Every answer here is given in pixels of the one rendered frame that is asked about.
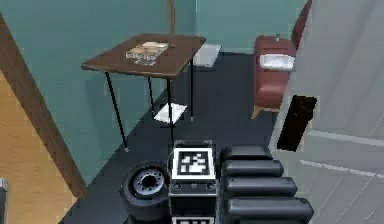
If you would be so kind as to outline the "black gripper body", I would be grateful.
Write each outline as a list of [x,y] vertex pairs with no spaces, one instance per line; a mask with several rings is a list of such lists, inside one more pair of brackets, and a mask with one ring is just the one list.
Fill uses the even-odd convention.
[[168,224],[169,183],[167,165],[146,161],[128,171],[121,185],[121,197],[133,224]]

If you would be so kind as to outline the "brown table with black legs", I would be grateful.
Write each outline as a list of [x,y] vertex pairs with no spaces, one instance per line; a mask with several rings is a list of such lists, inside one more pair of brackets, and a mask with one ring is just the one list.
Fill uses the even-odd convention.
[[[125,58],[127,51],[145,42],[164,42],[169,43],[170,46],[156,59],[156,64],[153,66],[135,64],[132,59]],[[175,80],[187,66],[190,66],[190,74],[193,74],[193,57],[205,42],[206,38],[201,36],[143,33],[81,64],[83,70],[98,71],[105,74],[125,150],[128,149],[127,136],[124,133],[110,74],[134,75],[148,79],[160,78],[167,82],[169,128],[171,143],[174,143],[175,119],[172,108],[171,81]]]

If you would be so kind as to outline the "beige flat book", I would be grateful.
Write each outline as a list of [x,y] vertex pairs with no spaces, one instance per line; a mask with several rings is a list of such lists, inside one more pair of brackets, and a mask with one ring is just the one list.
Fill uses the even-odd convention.
[[132,59],[135,64],[150,65],[156,64],[156,59],[169,48],[169,43],[145,42],[135,46],[125,53],[126,59]]

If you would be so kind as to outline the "brown wooden pole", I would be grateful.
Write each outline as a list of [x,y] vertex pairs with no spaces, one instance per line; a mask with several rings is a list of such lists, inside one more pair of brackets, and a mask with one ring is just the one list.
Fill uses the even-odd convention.
[[169,35],[175,35],[175,0],[167,0],[169,17]]

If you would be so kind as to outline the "grey room door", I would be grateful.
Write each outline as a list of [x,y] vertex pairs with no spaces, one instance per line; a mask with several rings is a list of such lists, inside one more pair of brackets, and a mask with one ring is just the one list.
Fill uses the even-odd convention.
[[[291,152],[276,143],[295,95],[317,103]],[[384,224],[384,0],[313,0],[269,149],[309,224]]]

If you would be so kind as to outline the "brown wooden door frame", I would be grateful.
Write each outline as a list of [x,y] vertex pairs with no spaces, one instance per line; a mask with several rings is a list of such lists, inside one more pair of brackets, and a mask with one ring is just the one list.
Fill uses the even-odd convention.
[[72,195],[76,198],[86,198],[88,191],[85,181],[1,13],[0,71],[10,84]]

